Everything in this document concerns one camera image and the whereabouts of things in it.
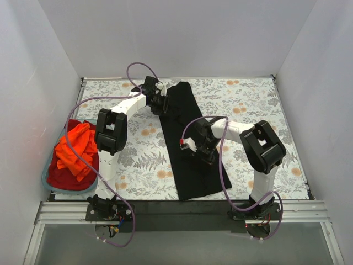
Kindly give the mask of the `black t shirt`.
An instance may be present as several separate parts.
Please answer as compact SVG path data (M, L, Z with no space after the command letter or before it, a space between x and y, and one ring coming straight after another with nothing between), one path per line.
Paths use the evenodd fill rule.
M160 117L165 143L172 166L174 181L180 200L204 197L222 191L218 152L215 153L216 163L212 167L203 166L198 169L190 163L192 151L182 150L179 146L184 128L189 122L202 117L187 82L179 82L167 90L171 96L174 113Z

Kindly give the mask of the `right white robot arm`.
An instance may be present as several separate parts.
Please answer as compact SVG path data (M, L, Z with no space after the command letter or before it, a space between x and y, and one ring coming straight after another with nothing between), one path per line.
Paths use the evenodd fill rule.
M229 121L225 116L200 117L190 122L200 137L199 142L182 137L181 149L190 149L194 155L212 164L222 159L216 151L223 148L225 140L237 142L243 146L248 162L254 170L253 187L247 202L235 205L230 202L228 212L234 220L245 218L269 218L275 203L274 180L286 148L271 125L261 120L255 124Z

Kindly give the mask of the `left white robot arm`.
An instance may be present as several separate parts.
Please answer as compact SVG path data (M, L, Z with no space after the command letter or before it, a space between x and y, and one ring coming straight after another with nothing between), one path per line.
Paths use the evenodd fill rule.
M134 88L129 99L98 113L94 141L99 157L98 185L95 195L88 198L93 211L106 221L116 219L119 210L114 189L114 177L120 152L127 143L127 122L140 109L148 106L157 116L168 110L167 89L155 77L147 76L140 88Z

